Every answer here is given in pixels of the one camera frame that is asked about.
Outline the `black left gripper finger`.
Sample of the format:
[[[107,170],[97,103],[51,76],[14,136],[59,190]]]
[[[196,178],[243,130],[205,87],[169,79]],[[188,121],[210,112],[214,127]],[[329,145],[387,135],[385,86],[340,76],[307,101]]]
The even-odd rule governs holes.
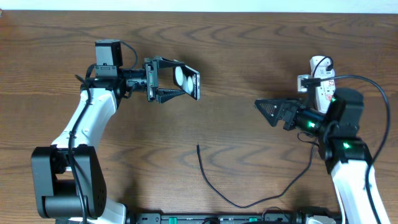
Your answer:
[[[159,104],[165,103],[166,101],[169,101],[172,98],[185,94],[183,90],[171,90],[164,88],[157,89],[155,93],[156,93],[156,101]]]
[[[157,65],[156,67],[158,69],[163,69],[163,68],[174,68],[174,67],[184,67],[185,63],[180,62],[178,60],[169,60],[160,56],[155,56],[153,58],[153,62],[155,62]]]

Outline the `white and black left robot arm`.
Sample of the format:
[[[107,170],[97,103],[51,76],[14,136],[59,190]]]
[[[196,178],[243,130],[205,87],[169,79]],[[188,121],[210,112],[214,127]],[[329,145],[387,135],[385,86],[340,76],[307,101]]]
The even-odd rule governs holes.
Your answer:
[[[31,155],[35,200],[42,218],[66,223],[135,223],[127,206],[107,196],[97,156],[100,139],[123,98],[146,93],[148,101],[164,103],[182,90],[159,88],[158,71],[183,68],[163,57],[145,58],[142,68],[123,68],[117,39],[95,42],[96,62],[81,82],[80,102],[65,129],[49,146]]]

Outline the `black Samsung Galaxy smartphone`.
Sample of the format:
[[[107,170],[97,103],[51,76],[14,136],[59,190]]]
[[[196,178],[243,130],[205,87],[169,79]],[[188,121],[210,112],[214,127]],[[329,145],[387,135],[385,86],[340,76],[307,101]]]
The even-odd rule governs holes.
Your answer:
[[[194,100],[200,99],[200,73],[195,69],[184,65],[175,67],[174,83]]]

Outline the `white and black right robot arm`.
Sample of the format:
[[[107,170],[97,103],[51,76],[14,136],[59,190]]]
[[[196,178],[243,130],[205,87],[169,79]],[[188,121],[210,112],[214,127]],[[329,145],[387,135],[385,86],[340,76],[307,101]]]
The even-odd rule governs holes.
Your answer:
[[[274,127],[284,121],[285,130],[299,129],[318,139],[318,152],[341,198],[350,223],[389,223],[376,185],[373,158],[357,136],[363,113],[363,96],[338,88],[325,114],[296,99],[258,99],[255,107]]]

